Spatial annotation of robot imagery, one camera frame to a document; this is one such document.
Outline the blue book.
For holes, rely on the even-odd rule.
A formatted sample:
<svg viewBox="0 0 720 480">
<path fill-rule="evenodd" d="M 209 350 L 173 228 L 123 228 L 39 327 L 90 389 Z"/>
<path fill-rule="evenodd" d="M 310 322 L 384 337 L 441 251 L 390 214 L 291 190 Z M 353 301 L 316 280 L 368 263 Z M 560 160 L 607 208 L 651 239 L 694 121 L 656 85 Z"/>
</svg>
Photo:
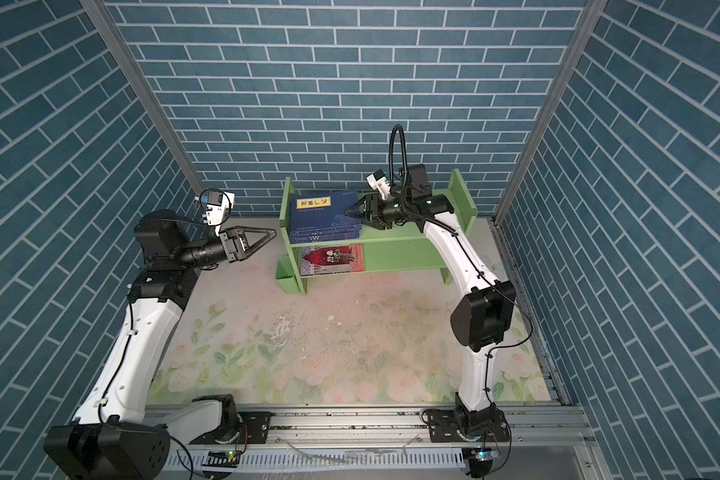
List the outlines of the blue book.
<svg viewBox="0 0 720 480">
<path fill-rule="evenodd" d="M 358 239 L 362 224 L 345 215 L 359 200 L 354 190 L 290 200 L 288 236 L 292 244 Z"/>
</svg>

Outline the red pink illustrated book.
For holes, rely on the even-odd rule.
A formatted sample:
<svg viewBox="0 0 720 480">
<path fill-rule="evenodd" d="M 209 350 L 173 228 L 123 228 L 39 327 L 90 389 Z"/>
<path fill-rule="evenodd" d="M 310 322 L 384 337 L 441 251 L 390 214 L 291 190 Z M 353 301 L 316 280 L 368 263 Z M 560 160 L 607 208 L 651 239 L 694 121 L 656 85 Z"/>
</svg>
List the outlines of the red pink illustrated book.
<svg viewBox="0 0 720 480">
<path fill-rule="evenodd" d="M 320 276 L 365 271 L 361 244 L 304 247 L 300 253 L 300 274 Z"/>
</svg>

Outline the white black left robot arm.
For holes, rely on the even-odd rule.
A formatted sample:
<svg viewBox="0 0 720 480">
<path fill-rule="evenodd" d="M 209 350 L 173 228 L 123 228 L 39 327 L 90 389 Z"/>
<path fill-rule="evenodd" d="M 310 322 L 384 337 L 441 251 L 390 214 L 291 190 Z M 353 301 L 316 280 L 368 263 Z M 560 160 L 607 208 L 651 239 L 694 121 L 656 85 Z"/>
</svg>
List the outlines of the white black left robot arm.
<svg viewBox="0 0 720 480">
<path fill-rule="evenodd" d="M 70 479 L 153 479 L 170 455 L 196 476 L 204 471 L 195 466 L 191 442 L 220 445 L 231 464 L 247 449 L 249 429 L 230 394 L 202 396 L 157 425 L 145 422 L 151 381 L 199 270 L 244 261 L 276 237 L 271 228 L 232 226 L 192 242 L 183 229 L 188 222 L 157 210 L 134 230 L 144 265 L 127 295 L 119 335 L 91 392 L 44 441 L 47 456 Z"/>
</svg>

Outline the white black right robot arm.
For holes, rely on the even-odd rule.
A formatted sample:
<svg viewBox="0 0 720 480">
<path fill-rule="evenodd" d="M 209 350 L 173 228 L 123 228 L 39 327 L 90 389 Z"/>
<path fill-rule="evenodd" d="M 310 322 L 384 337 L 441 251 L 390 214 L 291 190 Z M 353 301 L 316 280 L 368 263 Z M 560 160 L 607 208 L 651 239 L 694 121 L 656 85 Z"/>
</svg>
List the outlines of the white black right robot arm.
<svg viewBox="0 0 720 480">
<path fill-rule="evenodd" d="M 492 388 L 496 357 L 509 330 L 516 291 L 501 281 L 470 244 L 449 199 L 430 195 L 408 201 L 387 200 L 379 193 L 361 197 L 346 215 L 377 230 L 414 223 L 434 246 L 461 298 L 451 313 L 454 337 L 463 347 L 462 374 L 455 397 L 454 420 L 465 438 L 511 440 L 511 428 L 495 402 Z"/>
</svg>

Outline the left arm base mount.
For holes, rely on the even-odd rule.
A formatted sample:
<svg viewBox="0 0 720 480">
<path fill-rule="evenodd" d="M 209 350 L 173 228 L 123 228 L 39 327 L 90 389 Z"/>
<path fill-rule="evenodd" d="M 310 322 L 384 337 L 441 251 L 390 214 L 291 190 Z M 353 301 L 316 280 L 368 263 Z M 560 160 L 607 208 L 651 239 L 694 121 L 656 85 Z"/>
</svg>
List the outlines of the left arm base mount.
<svg viewBox="0 0 720 480">
<path fill-rule="evenodd" d="M 263 445 L 267 442 L 273 414 L 243 411 L 237 419 L 224 420 L 217 428 L 190 441 L 191 445 Z"/>
</svg>

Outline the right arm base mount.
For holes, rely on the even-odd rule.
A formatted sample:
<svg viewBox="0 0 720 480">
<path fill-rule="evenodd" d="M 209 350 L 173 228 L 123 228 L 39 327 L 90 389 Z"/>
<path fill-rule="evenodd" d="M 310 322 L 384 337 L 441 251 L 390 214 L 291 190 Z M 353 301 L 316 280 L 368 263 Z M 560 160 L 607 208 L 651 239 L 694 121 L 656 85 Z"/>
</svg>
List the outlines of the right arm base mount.
<svg viewBox="0 0 720 480">
<path fill-rule="evenodd" d="M 421 411 L 419 417 L 432 443 L 505 443 L 511 439 L 505 414 L 495 406 L 474 412 L 430 408 Z"/>
</svg>

